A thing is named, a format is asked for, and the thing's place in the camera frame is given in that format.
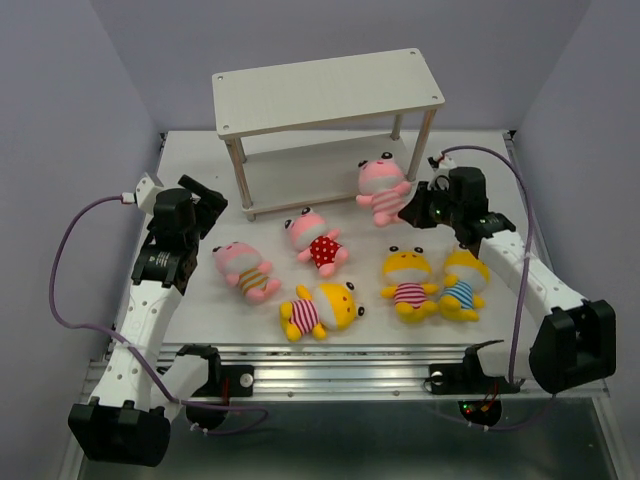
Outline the pink frog red polka-dot shirt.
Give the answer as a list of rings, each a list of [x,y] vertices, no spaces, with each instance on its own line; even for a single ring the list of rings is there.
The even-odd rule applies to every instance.
[[[294,219],[284,223],[297,259],[312,262],[322,278],[333,276],[349,258],[348,249],[339,242],[341,231],[331,229],[325,218],[305,207]]]

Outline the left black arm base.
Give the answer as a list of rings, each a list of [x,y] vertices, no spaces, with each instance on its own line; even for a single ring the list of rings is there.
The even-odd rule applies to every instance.
[[[173,365],[186,370],[179,379],[194,385],[186,390],[193,398],[217,397],[228,403],[233,397],[253,395],[254,367],[223,363],[219,350],[211,345],[183,346]]]

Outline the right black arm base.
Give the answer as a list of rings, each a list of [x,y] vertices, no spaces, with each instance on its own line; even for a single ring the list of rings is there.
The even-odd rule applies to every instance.
[[[461,397],[457,401],[459,414],[455,420],[463,420],[468,426],[481,427],[485,431],[501,430],[497,424],[502,416],[501,394],[516,394],[518,384],[509,383],[505,377],[486,375],[480,365],[477,350],[469,347],[458,363],[436,363],[429,367],[423,388],[436,396]]]

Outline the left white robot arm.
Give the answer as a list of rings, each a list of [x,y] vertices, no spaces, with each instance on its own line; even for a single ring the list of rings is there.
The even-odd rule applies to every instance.
[[[199,243],[228,202],[187,175],[175,188],[144,176],[134,202],[151,220],[132,270],[126,314],[112,334],[117,344],[101,379],[87,403],[72,406],[68,425],[93,461],[155,467],[189,396],[213,393],[222,384],[213,347],[186,347],[163,375],[156,365],[197,267]]]

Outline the pink frog orange-striped shirt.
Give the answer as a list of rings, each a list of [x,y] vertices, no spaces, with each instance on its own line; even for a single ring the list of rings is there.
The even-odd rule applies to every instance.
[[[215,266],[230,287],[237,287],[250,304],[269,300],[281,288],[271,276],[272,263],[249,244],[232,242],[212,250]]]

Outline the pink frog pink-striped shirt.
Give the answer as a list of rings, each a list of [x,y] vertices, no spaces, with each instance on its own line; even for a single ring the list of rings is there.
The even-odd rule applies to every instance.
[[[394,155],[385,151],[378,159],[360,161],[358,168],[356,203],[371,209],[376,227],[400,222],[399,212],[406,205],[405,197],[412,185],[406,180]]]

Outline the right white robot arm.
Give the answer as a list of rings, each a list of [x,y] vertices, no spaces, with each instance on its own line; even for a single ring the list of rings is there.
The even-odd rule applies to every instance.
[[[463,384],[482,390],[496,377],[533,380],[556,394],[612,376],[616,371],[616,314],[604,300],[591,301],[567,286],[529,253],[515,225],[492,212],[486,179],[476,167],[432,165],[400,212],[415,228],[446,225],[460,246],[486,264],[514,293],[517,307],[537,331],[525,344],[497,342],[460,366]]]

